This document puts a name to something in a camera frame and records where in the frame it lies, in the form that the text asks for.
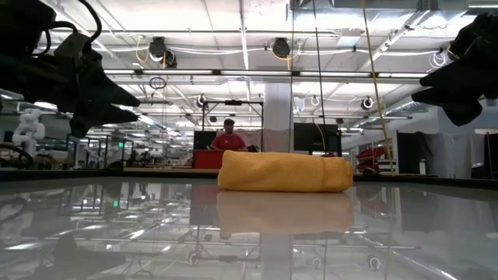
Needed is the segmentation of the small black monitor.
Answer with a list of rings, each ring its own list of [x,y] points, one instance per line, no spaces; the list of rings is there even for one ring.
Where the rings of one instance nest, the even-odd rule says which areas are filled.
[[[216,131],[194,131],[194,150],[211,149],[216,136]]]

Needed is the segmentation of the orange towel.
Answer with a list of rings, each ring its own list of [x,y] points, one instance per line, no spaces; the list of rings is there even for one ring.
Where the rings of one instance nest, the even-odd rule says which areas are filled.
[[[224,191],[336,193],[353,186],[353,170],[342,157],[226,151],[217,184]]]

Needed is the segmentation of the large black screen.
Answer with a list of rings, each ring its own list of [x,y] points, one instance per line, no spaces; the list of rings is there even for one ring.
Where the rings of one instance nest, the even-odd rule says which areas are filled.
[[[293,149],[342,156],[342,133],[336,124],[294,123]]]

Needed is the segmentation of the person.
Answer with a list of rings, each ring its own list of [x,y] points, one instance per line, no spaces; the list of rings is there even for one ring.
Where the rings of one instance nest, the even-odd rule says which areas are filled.
[[[223,123],[223,133],[216,136],[211,147],[216,150],[244,151],[246,144],[244,140],[234,133],[234,120],[226,119]]]

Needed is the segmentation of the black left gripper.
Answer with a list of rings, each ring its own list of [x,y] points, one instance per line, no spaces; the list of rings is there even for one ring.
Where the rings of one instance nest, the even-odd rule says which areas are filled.
[[[129,110],[108,107],[137,107],[141,101],[108,78],[101,59],[96,51],[84,52],[79,65],[72,66],[49,54],[34,58],[0,51],[0,89],[21,94],[28,103],[53,103],[60,112],[74,113],[69,125],[77,138],[94,126],[137,121]]]

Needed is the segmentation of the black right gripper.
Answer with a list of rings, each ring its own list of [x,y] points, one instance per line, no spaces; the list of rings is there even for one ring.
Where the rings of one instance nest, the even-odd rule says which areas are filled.
[[[412,100],[443,109],[456,126],[482,113],[477,99],[498,98],[498,13],[482,13],[460,29],[448,52],[454,63],[421,78]]]

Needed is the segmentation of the long ceiling light bar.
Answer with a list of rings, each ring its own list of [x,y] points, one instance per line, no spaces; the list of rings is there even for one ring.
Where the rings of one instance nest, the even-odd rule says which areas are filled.
[[[311,71],[271,71],[271,70],[174,70],[174,69],[104,69],[108,75],[216,75],[216,76],[271,76],[271,77],[331,77],[331,78],[396,78],[420,79],[427,73],[418,72],[311,72]]]

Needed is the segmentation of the white robot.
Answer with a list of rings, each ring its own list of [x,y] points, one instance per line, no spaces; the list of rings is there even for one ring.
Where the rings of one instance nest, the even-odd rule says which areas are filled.
[[[45,136],[45,127],[39,122],[41,114],[40,109],[25,109],[12,135],[12,143],[24,145],[24,151],[30,156],[35,156],[37,141]]]

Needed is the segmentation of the black partition panel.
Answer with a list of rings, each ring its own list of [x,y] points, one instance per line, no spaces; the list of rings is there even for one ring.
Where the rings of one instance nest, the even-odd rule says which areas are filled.
[[[419,131],[415,133],[397,133],[397,164],[400,174],[420,174],[419,163],[421,159],[425,159],[423,155],[424,136]]]

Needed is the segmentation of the red table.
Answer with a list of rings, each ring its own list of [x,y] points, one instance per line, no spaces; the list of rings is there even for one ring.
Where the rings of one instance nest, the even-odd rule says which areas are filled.
[[[223,164],[223,153],[223,150],[196,149],[193,153],[193,167],[218,170]]]

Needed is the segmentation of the white square pillar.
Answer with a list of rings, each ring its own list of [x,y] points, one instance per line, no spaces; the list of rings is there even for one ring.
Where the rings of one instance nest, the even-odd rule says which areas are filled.
[[[264,91],[263,138],[266,152],[289,152],[292,94],[289,83],[268,83]]]

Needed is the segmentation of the black metal frame rig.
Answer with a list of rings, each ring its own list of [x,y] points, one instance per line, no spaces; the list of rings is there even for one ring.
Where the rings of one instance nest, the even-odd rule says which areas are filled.
[[[210,103],[213,103],[213,107],[210,107],[210,111],[207,112],[206,111],[206,107],[210,104]],[[227,106],[242,106],[242,105],[248,105],[250,108],[253,109],[254,112],[258,113],[260,118],[261,118],[261,134],[260,134],[260,148],[261,148],[261,151],[264,151],[264,120],[265,120],[265,117],[264,117],[264,105],[265,103],[263,101],[243,101],[243,100],[224,100],[224,101],[204,101],[202,102],[202,131],[205,130],[205,117],[212,111],[214,110],[219,104],[224,104],[224,105],[227,105]],[[254,104],[257,104],[261,107],[261,110],[260,111],[257,111],[256,109],[254,109]]]

